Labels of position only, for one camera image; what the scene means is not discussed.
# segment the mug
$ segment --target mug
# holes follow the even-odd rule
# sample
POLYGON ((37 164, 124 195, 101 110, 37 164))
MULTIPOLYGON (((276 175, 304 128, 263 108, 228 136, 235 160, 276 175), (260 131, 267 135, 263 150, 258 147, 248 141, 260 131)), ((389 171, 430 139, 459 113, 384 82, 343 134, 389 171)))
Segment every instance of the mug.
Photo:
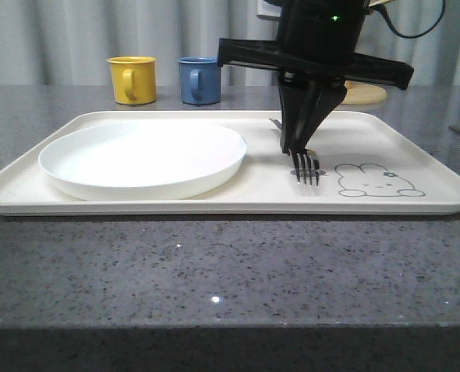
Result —
POLYGON ((215 57, 183 57, 178 63, 184 103, 209 105, 221 101, 221 68, 215 57))
POLYGON ((143 105, 157 99, 154 57, 114 57, 107 61, 117 103, 143 105))

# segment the blue mug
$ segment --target blue mug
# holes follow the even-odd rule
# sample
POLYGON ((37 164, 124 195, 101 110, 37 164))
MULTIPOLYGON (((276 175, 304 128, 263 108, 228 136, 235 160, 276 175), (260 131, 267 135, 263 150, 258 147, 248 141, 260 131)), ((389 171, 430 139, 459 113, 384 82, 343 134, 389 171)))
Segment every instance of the blue mug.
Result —
POLYGON ((209 105, 221 101, 221 68, 215 57, 183 57, 178 63, 184 103, 209 105))

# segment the granite countertop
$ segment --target granite countertop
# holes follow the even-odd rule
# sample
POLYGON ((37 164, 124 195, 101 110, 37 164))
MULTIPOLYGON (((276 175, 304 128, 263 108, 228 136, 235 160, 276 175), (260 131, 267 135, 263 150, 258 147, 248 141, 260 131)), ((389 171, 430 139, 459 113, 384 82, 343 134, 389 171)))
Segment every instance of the granite countertop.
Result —
MULTIPOLYGON (((339 109, 378 116, 460 174, 460 88, 388 92, 339 109)), ((109 87, 0 87, 0 169, 86 112, 279 109, 273 87, 224 88, 203 107, 178 95, 159 87, 129 107, 109 87)), ((0 332, 352 326, 460 327, 460 212, 0 216, 0 332)))

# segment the yellow mug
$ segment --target yellow mug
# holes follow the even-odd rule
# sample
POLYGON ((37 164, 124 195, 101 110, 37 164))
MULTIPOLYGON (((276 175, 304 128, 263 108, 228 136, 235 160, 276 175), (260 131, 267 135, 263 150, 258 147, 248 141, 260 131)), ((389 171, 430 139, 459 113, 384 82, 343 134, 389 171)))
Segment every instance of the yellow mug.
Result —
POLYGON ((107 60, 117 103, 143 105, 156 100, 155 60, 154 57, 114 57, 107 60))

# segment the tray rim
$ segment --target tray rim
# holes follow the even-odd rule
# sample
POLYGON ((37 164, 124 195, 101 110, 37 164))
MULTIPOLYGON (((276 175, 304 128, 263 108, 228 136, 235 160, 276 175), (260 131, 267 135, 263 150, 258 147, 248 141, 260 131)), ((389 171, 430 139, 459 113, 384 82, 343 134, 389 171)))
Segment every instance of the tray rim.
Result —
MULTIPOLYGON (((52 142, 56 138, 64 136, 65 134, 72 133, 80 128, 74 128, 73 126, 79 126, 80 121, 87 119, 88 117, 99 117, 101 115, 125 115, 130 116, 127 119, 135 119, 136 116, 149 115, 149 119, 174 119, 176 115, 182 113, 187 115, 188 119, 226 119, 228 116, 233 116, 233 119, 240 119, 241 115, 246 115, 245 119, 263 119, 263 117, 279 117, 281 111, 279 110, 186 110, 186 111, 173 111, 173 110, 135 110, 135 111, 97 111, 97 112, 86 112, 84 114, 74 117, 69 122, 62 125, 60 128, 55 130, 46 138, 39 141, 36 145, 32 146, 29 150, 23 153, 21 156, 17 157, 14 161, 6 165, 0 170, 0 177, 4 177, 8 172, 13 171, 13 168, 17 167, 20 162, 23 162, 26 157, 32 156, 33 153, 38 151, 40 153, 40 148, 44 148, 48 143, 52 142)), ((445 166, 442 162, 432 157, 429 153, 421 149, 418 145, 407 139, 404 135, 397 132, 394 128, 383 122, 380 118, 375 115, 365 113, 365 112, 356 112, 349 110, 335 110, 331 113, 333 116, 337 116, 335 119, 341 119, 341 116, 346 115, 350 116, 349 119, 352 119, 352 116, 357 117, 367 117, 374 119, 383 125, 385 125, 385 130, 391 131, 397 136, 402 137, 407 141, 407 144, 412 146, 414 150, 422 153, 426 157, 430 157, 432 161, 446 168, 447 171, 451 172, 459 181, 460 175, 454 172, 452 169, 445 166)), ((183 200, 145 200, 145 201, 42 201, 36 204, 35 202, 15 202, 7 201, 0 202, 0 215, 13 215, 13 216, 22 216, 22 215, 184 215, 184 214, 241 214, 241 215, 271 215, 271 214, 297 214, 297 215, 450 215, 457 212, 460 212, 460 202, 456 203, 453 201, 440 201, 435 203, 434 201, 420 201, 418 205, 413 205, 408 201, 398 201, 389 202, 389 201, 371 201, 367 205, 362 205, 362 208, 359 210, 351 208, 348 211, 341 211, 332 209, 332 205, 343 204, 335 201, 329 202, 317 202, 313 205, 314 210, 310 209, 311 204, 309 203, 300 203, 298 201, 290 202, 274 202, 274 201, 254 201, 254 202, 243 202, 243 201, 218 201, 218 200, 208 200, 208 199, 183 199, 183 200), (212 208, 206 211, 201 211, 199 209, 190 209, 191 205, 210 205, 212 208), (403 210, 400 211, 379 211, 375 210, 376 206, 380 205, 402 205, 404 206, 403 210), (107 209, 107 207, 113 207, 122 205, 125 208, 121 210, 112 210, 107 209), (163 205, 169 205, 171 208, 168 210, 162 210, 158 208, 163 205), (281 208, 277 210, 276 208, 270 208, 270 205, 281 205, 281 208), (410 208, 407 208, 406 205, 413 205, 415 210, 411 211, 410 208), (425 205, 426 210, 416 210, 418 207, 425 205), (129 208, 132 206, 138 206, 140 208, 129 208)))

